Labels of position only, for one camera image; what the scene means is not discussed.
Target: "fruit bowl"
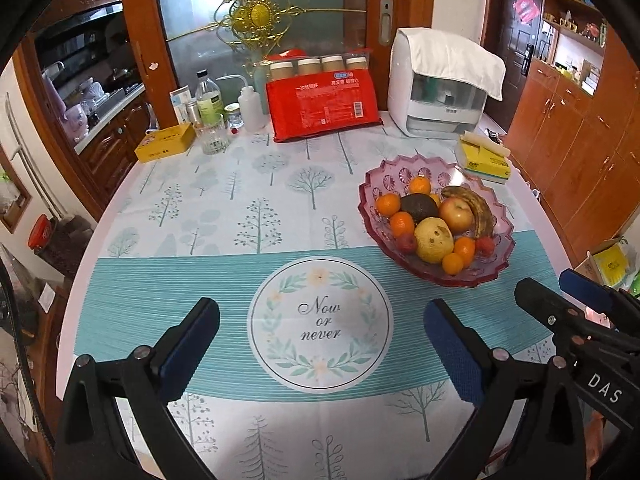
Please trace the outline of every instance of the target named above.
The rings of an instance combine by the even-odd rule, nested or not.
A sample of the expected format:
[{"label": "fruit bowl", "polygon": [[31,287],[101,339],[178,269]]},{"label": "fruit bowl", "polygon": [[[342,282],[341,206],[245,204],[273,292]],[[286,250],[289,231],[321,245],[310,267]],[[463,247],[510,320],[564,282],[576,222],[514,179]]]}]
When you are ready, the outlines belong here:
[{"label": "fruit bowl", "polygon": [[[426,176],[431,181],[432,192],[439,196],[443,187],[462,186],[478,193],[486,200],[494,217],[494,254],[489,257],[476,254],[468,268],[455,276],[449,276],[440,265],[425,263],[415,254],[402,254],[398,250],[388,219],[376,210],[376,199],[385,193],[396,193],[400,196],[409,194],[409,183],[418,175]],[[364,184],[360,185],[358,209],[367,233],[376,241],[383,253],[419,278],[443,286],[477,286],[480,283],[495,280],[498,273],[509,266],[508,258],[513,251],[515,241],[511,237],[513,224],[507,218],[506,207],[498,202],[493,189],[485,187],[478,178],[464,175],[457,164],[447,164],[439,156],[424,158],[421,155],[412,157],[399,155],[391,161],[383,160],[379,168],[367,172]]]}]

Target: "banana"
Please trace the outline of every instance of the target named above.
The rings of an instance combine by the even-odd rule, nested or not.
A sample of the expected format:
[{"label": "banana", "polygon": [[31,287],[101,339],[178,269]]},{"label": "banana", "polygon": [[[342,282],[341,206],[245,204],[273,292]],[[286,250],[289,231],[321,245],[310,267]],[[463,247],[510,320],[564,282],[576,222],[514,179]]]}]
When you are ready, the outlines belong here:
[{"label": "banana", "polygon": [[494,235],[494,216],[484,198],[470,189],[460,186],[447,186],[442,188],[444,198],[458,197],[469,204],[476,219],[476,238]]}]

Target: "plastic bottle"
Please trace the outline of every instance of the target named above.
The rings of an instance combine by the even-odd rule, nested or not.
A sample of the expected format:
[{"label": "plastic bottle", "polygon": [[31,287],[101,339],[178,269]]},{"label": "plastic bottle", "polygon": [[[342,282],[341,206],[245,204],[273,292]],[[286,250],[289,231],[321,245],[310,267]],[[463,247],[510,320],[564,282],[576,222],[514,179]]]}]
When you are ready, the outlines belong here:
[{"label": "plastic bottle", "polygon": [[196,88],[196,101],[200,117],[205,126],[215,126],[216,114],[224,114],[225,105],[222,102],[220,87],[210,78],[207,70],[198,72],[198,87]]},{"label": "plastic bottle", "polygon": [[244,130],[249,133],[255,133],[264,128],[267,125],[268,118],[262,113],[260,94],[254,90],[254,87],[249,86],[246,79],[239,74],[219,77],[217,80],[222,81],[226,79],[241,79],[244,84],[240,91],[240,97],[238,98],[240,114],[244,121]]}]

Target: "avocado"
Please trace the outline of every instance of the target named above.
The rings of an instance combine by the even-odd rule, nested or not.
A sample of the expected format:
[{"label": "avocado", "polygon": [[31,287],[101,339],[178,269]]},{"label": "avocado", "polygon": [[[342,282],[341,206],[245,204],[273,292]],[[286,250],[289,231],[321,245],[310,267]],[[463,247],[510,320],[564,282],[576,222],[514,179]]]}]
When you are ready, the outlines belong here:
[{"label": "avocado", "polygon": [[412,193],[401,197],[400,211],[409,213],[416,224],[425,218],[438,216],[438,206],[435,201],[423,193]]}]

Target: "metal bolt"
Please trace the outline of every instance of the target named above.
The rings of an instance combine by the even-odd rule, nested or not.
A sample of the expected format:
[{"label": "metal bolt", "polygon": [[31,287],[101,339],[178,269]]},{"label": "metal bolt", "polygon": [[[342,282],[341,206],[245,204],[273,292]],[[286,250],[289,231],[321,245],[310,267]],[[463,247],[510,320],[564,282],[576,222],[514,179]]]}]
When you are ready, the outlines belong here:
[{"label": "metal bolt", "polygon": [[509,352],[507,352],[504,348],[494,348],[491,352],[491,355],[494,356],[494,359],[498,361],[507,361],[509,359]]},{"label": "metal bolt", "polygon": [[91,360],[91,356],[89,354],[82,354],[78,359],[76,359],[76,366],[83,367],[89,364]]},{"label": "metal bolt", "polygon": [[133,351],[133,357],[136,359],[144,359],[151,354],[151,347],[147,345],[140,345]]},{"label": "metal bolt", "polygon": [[556,368],[566,368],[566,361],[562,356],[554,355],[553,358],[551,359],[551,362],[554,364]]}]

